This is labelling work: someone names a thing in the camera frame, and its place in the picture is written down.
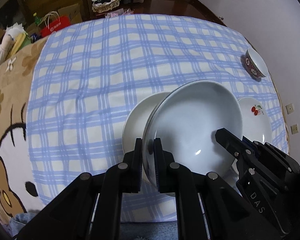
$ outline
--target wall socket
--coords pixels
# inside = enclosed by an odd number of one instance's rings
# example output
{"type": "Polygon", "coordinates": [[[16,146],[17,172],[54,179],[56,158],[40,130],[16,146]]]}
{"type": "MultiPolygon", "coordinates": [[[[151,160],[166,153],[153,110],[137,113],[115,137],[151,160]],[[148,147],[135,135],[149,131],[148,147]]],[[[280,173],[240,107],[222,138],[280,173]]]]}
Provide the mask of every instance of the wall socket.
{"type": "Polygon", "coordinates": [[[294,111],[293,104],[292,104],[292,103],[291,103],[291,104],[288,104],[288,105],[286,106],[286,109],[287,109],[287,113],[288,113],[288,114],[293,113],[293,111],[294,111]]]}
{"type": "Polygon", "coordinates": [[[298,124],[296,123],[296,124],[294,124],[294,125],[291,126],[291,133],[295,134],[295,133],[298,133],[298,132],[299,132],[299,130],[298,130],[298,124]]]}

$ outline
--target white wall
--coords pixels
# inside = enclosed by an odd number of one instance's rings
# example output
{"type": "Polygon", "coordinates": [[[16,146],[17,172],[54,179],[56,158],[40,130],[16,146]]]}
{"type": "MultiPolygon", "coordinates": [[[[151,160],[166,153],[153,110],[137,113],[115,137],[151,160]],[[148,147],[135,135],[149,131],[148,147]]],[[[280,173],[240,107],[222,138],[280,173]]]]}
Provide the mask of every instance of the white wall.
{"type": "Polygon", "coordinates": [[[290,135],[290,153],[300,163],[300,4],[297,0],[199,0],[230,28],[239,31],[265,60],[286,114],[299,133],[290,135]]]}

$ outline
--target plate with cherry design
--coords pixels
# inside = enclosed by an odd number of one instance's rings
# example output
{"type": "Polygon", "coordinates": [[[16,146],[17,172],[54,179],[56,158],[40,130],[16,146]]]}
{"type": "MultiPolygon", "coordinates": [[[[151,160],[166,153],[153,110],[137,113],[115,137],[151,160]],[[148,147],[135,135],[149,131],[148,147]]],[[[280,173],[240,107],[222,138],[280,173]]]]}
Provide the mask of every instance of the plate with cherry design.
{"type": "MultiPolygon", "coordinates": [[[[272,143],[272,129],[266,109],[262,104],[252,98],[244,97],[239,99],[242,112],[242,134],[250,141],[261,143],[272,143]]],[[[233,170],[238,174],[236,161],[232,164],[233,170]]]]}

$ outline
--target red paper bag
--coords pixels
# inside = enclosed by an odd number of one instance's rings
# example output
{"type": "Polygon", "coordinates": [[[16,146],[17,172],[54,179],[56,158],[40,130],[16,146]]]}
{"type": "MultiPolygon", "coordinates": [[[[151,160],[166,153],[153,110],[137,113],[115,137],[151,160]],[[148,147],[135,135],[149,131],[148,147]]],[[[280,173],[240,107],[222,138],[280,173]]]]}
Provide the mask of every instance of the red paper bag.
{"type": "Polygon", "coordinates": [[[67,16],[61,16],[58,19],[56,18],[56,20],[54,20],[53,22],[49,23],[49,17],[50,15],[53,15],[53,13],[56,13],[58,15],[57,12],[50,12],[45,16],[45,19],[48,16],[48,25],[46,23],[46,26],[40,31],[42,37],[48,36],[53,32],[57,32],[65,27],[70,26],[70,20],[67,16]]]}

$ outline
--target green bottle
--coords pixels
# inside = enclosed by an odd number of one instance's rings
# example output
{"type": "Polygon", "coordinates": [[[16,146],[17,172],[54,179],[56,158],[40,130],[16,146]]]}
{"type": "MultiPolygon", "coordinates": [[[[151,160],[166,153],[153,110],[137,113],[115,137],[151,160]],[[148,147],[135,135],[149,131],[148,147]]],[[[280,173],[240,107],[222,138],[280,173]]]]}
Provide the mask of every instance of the green bottle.
{"type": "Polygon", "coordinates": [[[39,18],[37,16],[37,13],[34,13],[33,16],[34,16],[34,23],[35,23],[35,25],[39,26],[39,24],[41,22],[41,18],[39,18]]]}

